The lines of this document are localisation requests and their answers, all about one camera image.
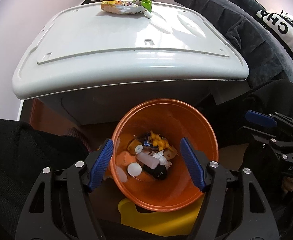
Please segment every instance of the white plastic box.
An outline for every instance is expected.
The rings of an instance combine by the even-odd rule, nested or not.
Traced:
[[[118,121],[154,98],[194,105],[219,86],[212,81],[242,84],[248,76],[239,52],[197,12],[154,2],[148,19],[100,4],[67,9],[46,24],[14,72],[18,98],[39,98],[91,124]]]

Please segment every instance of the orange bowl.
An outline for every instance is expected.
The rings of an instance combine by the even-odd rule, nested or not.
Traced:
[[[178,152],[181,138],[188,137],[195,149],[203,151],[209,160],[218,161],[213,129],[194,107],[174,99],[155,99],[131,109],[113,133],[110,170],[122,193],[138,206],[152,211],[169,212],[184,208],[203,193],[193,185],[180,153],[170,160],[172,166],[164,180],[156,180],[146,172],[137,177],[127,174],[125,183],[118,177],[117,166],[126,172],[126,167],[136,161],[135,156],[126,151],[129,142],[150,130],[165,136]]]

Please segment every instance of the yellow food wrapper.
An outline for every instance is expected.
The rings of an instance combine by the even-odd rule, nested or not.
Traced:
[[[139,6],[133,2],[123,0],[104,1],[101,3],[101,9],[103,11],[116,14],[144,13],[146,10],[143,6]]]

